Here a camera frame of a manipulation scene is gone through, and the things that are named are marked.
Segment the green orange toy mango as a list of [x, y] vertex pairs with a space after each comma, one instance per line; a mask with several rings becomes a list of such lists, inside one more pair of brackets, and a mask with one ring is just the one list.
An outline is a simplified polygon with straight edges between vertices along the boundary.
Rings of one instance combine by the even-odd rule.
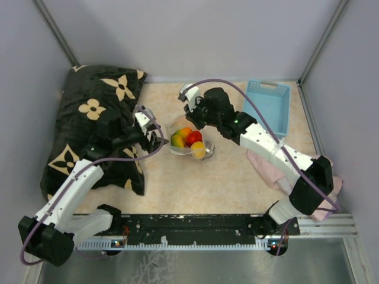
[[192, 129], [189, 127], [184, 127], [177, 130], [171, 136], [171, 145], [179, 148], [186, 148], [185, 139], [192, 133]]

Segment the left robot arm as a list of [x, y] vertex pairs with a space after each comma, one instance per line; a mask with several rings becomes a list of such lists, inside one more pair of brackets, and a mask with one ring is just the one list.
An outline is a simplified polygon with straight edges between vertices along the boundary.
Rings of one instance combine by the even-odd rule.
[[121, 211], [111, 205], [100, 205], [75, 221], [72, 216], [93, 187], [118, 185], [144, 194], [143, 172], [138, 166], [141, 157], [133, 148], [138, 144], [150, 157], [166, 142], [149, 109], [137, 111], [132, 125], [126, 127], [118, 110], [103, 112], [60, 188], [33, 217], [24, 216], [19, 222], [21, 262], [34, 266], [47, 261], [61, 266], [88, 238], [102, 232], [119, 233], [123, 228]]

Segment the clear dotted zip bag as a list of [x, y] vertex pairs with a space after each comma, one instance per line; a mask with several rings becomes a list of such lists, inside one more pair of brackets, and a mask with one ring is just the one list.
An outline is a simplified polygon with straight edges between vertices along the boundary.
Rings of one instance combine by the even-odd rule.
[[205, 160], [213, 156], [215, 146], [202, 130], [197, 130], [184, 115], [165, 125], [168, 149], [179, 156], [191, 156], [196, 160]]

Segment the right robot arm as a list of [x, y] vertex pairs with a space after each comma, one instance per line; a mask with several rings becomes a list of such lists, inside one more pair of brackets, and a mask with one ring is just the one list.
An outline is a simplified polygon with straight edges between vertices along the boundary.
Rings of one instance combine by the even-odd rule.
[[274, 203], [265, 213], [265, 229], [278, 234], [285, 223], [301, 214], [312, 215], [333, 191], [332, 165], [320, 156], [312, 158], [279, 140], [251, 115], [234, 109], [223, 88], [201, 93], [196, 86], [181, 89], [179, 100], [186, 102], [185, 117], [199, 130], [213, 126], [234, 141], [279, 169], [293, 184], [288, 197]]

